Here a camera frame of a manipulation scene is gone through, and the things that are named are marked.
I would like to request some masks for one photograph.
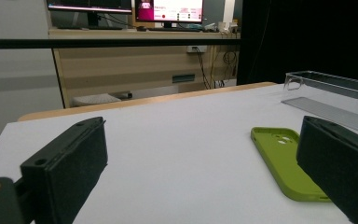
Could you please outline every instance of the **green phone case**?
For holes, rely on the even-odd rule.
[[[251,137],[284,195],[300,202],[331,202],[297,165],[298,133],[285,128],[255,127]]]

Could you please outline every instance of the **transparent acrylic container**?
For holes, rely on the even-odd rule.
[[[282,103],[358,131],[358,80],[312,71],[287,73]]]

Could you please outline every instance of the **computer monitor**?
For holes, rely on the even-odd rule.
[[[135,20],[202,24],[203,0],[135,0]]]
[[[132,14],[131,0],[47,0],[48,10],[86,12],[89,26],[98,26],[98,13]]]

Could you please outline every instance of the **power outlet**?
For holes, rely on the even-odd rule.
[[[187,46],[187,53],[197,53],[197,52],[201,52],[201,53],[205,53],[207,50],[207,46],[206,45],[192,45],[192,46]]]

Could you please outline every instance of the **white wall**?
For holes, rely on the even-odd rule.
[[[47,39],[45,1],[0,0],[0,38]],[[22,115],[59,108],[51,50],[0,49],[0,133]]]

